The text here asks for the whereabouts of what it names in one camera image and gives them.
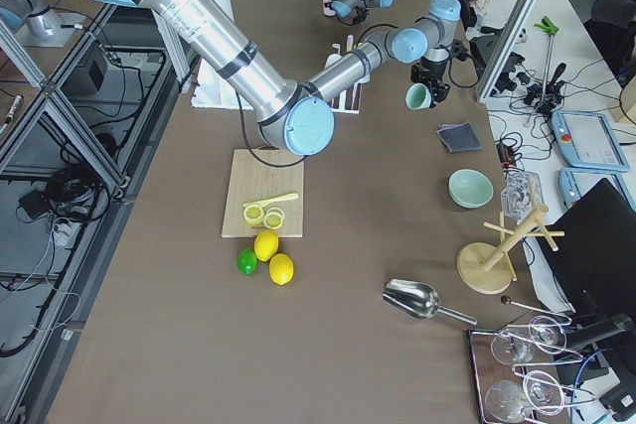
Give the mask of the mint green plastic cup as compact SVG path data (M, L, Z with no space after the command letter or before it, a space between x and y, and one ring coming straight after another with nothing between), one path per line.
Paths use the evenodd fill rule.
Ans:
M428 109L432 104L431 92L425 84L414 83L407 90L404 101L409 110Z

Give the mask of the blue teach pendant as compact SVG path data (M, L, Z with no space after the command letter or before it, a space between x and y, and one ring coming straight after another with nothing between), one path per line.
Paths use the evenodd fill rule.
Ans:
M615 172L630 170L610 123L601 113L559 110L552 113L556 145L574 167Z
M564 167L558 171L557 180L565 207L570 209L601 179L606 179L631 207L635 206L620 173L600 169Z

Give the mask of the yellow plastic knife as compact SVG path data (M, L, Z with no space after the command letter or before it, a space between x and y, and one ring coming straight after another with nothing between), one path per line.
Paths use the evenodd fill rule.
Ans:
M264 207L267 207L267 206L269 206L271 204L294 201L294 200L296 200L298 198L299 198L299 194L297 192L291 192L291 193L286 193L286 194L283 194L283 195L275 196L275 197L272 197L272 198L246 202L246 203L243 203L242 206L244 208L248 207L248 206L259 206L259 207L264 208Z

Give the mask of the lemon slice upper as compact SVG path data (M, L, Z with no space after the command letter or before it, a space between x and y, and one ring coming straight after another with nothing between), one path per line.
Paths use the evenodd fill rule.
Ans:
M264 219L264 209L259 204L247 204L242 209L244 222L249 226L258 226Z

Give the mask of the folded grey cloth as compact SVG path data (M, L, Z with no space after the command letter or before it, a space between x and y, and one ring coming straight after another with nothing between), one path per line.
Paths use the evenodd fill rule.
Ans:
M442 124L435 133L450 154L482 149L482 143L469 122Z

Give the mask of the metal scoop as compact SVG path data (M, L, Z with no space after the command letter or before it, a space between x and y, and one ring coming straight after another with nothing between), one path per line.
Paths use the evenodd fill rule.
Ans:
M383 299L407 315L428 320L441 314L475 327L477 320L441 305L434 287L417 281L393 278L384 285Z

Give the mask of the bamboo cutting board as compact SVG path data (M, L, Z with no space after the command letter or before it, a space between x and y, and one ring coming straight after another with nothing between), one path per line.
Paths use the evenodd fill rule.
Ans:
M280 237L303 236L304 164L273 168L258 162L247 149L235 149L226 208L222 225L223 238L255 237L258 228L248 225L243 218L243 204L297 193L295 200L274 203L281 207L285 218Z

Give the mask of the lemon slice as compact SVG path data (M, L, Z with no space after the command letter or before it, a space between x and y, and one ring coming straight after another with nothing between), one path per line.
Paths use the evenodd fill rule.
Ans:
M242 209L244 222L249 226L258 226L264 219L264 209L259 204L247 204Z
M272 207L264 212L262 224L270 230L279 230L283 227L285 221L285 212L282 208Z

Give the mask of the black computer monitor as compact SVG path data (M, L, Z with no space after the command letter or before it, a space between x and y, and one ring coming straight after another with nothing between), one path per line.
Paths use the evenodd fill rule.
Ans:
M558 251L542 252L579 314L635 316L635 211L608 180L600 180L550 231Z

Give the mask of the mint green bowl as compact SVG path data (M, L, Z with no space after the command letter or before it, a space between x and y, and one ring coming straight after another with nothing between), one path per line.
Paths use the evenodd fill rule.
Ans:
M450 198L466 209L477 209L487 205L494 196L494 186L490 179L473 169L460 169L448 179Z

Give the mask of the aluminium frame post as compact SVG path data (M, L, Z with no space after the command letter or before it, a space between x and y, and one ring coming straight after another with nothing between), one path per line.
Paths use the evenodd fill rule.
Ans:
M534 8L536 1L537 0L517 0L515 5L512 7L508 22L505 25L503 32L494 47L493 54L476 86L475 98L478 103L484 104L489 98L499 75L503 71L506 61L513 50L515 40L521 33L521 30Z

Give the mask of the green lime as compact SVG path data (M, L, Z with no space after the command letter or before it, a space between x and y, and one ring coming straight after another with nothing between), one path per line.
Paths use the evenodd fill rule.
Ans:
M254 273L258 268L258 263L258 258L253 249L246 248L238 254L237 266L243 275Z

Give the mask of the whole yellow lemon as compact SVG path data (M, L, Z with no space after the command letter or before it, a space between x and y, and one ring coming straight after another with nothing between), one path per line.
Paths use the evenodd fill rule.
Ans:
M274 230L262 230L254 240L253 251L261 262L269 261L277 253L278 248L279 237Z
M277 253L269 261L269 276L273 283L283 286L294 277L294 262L284 253Z

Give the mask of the wooden mug tree stand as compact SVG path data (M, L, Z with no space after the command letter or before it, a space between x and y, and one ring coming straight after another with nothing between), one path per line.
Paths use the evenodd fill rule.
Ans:
M529 236L543 237L552 251L558 251L556 237L564 237L564 231L549 231L544 218L549 208L543 203L540 181L533 173L525 173L526 197L529 205L518 209L523 216L514 229L505 227L505 213L500 211L497 224L484 222L487 228L499 232L500 242L497 246L485 242L473 242L464 246L457 255L456 266L463 282L482 294L499 294L517 280L515 268L509 251L523 238Z

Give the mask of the lemon slice lower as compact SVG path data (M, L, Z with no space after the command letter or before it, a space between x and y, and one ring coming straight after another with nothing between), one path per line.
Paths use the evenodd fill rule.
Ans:
M282 208L272 207L264 212L262 224L270 230L279 230L283 227L285 221L285 212Z

